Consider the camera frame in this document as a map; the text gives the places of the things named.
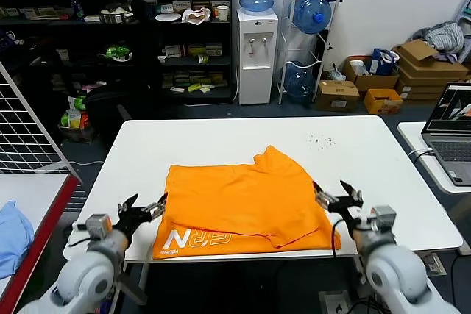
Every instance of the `orange t-shirt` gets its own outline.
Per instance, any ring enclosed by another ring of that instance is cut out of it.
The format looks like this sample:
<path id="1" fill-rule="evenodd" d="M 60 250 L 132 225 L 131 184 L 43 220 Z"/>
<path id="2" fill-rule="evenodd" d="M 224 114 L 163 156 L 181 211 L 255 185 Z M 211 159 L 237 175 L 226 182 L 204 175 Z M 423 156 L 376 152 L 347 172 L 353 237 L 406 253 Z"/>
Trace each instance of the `orange t-shirt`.
<path id="1" fill-rule="evenodd" d="M 154 258 L 330 249 L 332 226 L 306 171 L 273 146 L 254 161 L 171 166 Z"/>

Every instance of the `blue cloth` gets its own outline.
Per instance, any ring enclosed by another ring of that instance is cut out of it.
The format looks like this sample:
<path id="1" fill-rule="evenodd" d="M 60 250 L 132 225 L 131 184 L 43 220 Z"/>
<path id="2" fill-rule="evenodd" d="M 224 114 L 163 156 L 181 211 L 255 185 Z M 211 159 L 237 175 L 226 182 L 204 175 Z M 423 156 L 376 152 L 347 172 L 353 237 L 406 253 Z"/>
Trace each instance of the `blue cloth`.
<path id="1" fill-rule="evenodd" d="M 18 270 L 35 237 L 31 223 L 15 204 L 9 201 L 0 210 L 0 279 Z"/>

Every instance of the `laptop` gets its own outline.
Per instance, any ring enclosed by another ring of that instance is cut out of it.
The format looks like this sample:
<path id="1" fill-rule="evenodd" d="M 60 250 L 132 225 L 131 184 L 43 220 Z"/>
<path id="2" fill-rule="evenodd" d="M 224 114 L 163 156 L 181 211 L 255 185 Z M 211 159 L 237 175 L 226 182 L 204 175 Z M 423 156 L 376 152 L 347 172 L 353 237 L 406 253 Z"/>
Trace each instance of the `laptop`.
<path id="1" fill-rule="evenodd" d="M 450 83 L 422 137 L 457 186 L 471 186 L 471 83 Z"/>

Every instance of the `plate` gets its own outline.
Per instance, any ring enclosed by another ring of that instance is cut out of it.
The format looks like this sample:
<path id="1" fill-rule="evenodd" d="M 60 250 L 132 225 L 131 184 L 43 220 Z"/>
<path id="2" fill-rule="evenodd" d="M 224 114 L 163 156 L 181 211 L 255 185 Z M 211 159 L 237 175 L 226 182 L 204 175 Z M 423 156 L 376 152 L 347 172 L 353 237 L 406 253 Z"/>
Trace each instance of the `plate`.
<path id="1" fill-rule="evenodd" d="M 175 21 L 181 18 L 182 16 L 180 14 L 159 14 L 155 16 L 155 20 L 157 21 L 163 21 L 163 22 L 170 22 L 170 21 Z"/>

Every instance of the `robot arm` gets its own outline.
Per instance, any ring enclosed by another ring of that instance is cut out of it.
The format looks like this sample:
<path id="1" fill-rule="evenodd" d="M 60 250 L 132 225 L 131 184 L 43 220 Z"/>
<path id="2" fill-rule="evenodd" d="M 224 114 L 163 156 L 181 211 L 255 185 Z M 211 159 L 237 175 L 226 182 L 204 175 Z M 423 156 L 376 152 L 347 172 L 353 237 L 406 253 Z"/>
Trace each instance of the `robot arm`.
<path id="1" fill-rule="evenodd" d="M 361 191 L 340 181 L 348 196 L 332 196 L 314 183 L 316 200 L 326 210 L 338 213 L 355 241 L 369 284 L 394 314 L 454 314 L 459 311 L 443 300 L 427 277 L 421 259 L 398 246 L 392 234 L 396 212 L 389 206 L 361 212 Z"/>
<path id="2" fill-rule="evenodd" d="M 125 279 L 124 252 L 136 229 L 165 211 L 166 194 L 147 207 L 132 207 L 137 197 L 118 206 L 119 222 L 114 226 L 106 215 L 92 215 L 85 224 L 92 240 L 99 240 L 91 241 L 85 253 L 68 261 L 57 281 L 19 314 L 83 314 L 97 307 Z"/>

